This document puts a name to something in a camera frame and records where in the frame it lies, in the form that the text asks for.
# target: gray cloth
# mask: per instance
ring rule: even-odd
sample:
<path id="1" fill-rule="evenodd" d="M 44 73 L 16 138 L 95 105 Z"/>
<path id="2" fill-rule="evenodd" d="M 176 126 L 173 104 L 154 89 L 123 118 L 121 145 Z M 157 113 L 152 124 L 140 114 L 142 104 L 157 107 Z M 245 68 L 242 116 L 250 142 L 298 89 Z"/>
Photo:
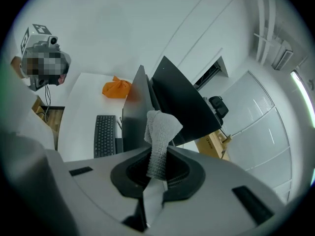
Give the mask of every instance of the gray cloth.
<path id="1" fill-rule="evenodd" d="M 144 140 L 152 144 L 147 176 L 165 180 L 166 149 L 183 126 L 172 115 L 161 111 L 148 111 Z"/>

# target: camera lens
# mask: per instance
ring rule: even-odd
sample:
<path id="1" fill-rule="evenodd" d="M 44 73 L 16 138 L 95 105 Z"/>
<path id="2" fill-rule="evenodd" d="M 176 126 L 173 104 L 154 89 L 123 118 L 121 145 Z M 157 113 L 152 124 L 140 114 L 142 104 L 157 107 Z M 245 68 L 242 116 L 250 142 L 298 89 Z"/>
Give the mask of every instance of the camera lens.
<path id="1" fill-rule="evenodd" d="M 57 39 L 55 37 L 53 37 L 51 40 L 50 40 L 50 43 L 52 45 L 56 44 L 57 43 Z"/>

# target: ceiling light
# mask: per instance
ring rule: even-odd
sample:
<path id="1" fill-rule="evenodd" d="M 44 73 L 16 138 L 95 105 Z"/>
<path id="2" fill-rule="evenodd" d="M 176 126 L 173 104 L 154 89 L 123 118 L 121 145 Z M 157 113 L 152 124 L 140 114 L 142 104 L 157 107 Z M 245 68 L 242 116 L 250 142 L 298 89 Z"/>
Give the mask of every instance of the ceiling light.
<path id="1" fill-rule="evenodd" d="M 315 113 L 314 113 L 314 108 L 313 108 L 311 99 L 309 97 L 309 94 L 307 93 L 307 91 L 306 91 L 299 75 L 297 74 L 297 72 L 295 72 L 295 71 L 291 72 L 291 76 L 294 79 L 295 83 L 297 84 L 298 88 L 300 89 L 300 91 L 303 95 L 303 98 L 305 100 L 305 103 L 307 105 L 307 108 L 308 108 L 310 116 L 311 116 L 313 127 L 315 128 Z"/>

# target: white pipe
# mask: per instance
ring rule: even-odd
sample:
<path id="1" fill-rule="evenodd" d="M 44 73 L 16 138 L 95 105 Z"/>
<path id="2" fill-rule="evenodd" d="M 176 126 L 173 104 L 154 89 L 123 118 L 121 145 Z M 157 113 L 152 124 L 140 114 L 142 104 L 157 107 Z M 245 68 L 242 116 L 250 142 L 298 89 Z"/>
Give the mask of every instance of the white pipe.
<path id="1" fill-rule="evenodd" d="M 264 36 L 264 28 L 265 28 L 265 6 L 264 6 L 264 0 L 257 0 L 258 4 L 258 12 L 259 12 L 259 36 Z M 257 48 L 257 54 L 256 54 L 256 61 L 259 61 L 259 58 L 261 56 L 262 47 L 264 45 L 264 42 L 261 38 L 258 38 L 258 48 Z"/>
<path id="2" fill-rule="evenodd" d="M 275 23 L 276 23 L 276 0 L 268 0 L 269 4 L 269 22 L 268 22 L 268 32 L 267 32 L 267 40 L 265 44 L 265 50 L 261 58 L 261 65 L 264 65 L 268 52 L 270 44 L 269 42 L 272 40 L 272 35 L 274 34 L 275 29 Z"/>

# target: orange cloth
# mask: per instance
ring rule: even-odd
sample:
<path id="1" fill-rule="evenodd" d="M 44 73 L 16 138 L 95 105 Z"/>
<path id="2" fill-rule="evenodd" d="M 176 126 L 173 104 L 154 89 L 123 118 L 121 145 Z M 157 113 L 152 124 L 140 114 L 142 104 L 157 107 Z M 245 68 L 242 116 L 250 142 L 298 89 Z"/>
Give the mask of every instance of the orange cloth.
<path id="1" fill-rule="evenodd" d="M 130 82 L 120 80 L 114 76 L 113 82 L 107 82 L 104 85 L 102 93 L 108 98 L 125 99 L 130 91 L 130 87 Z"/>

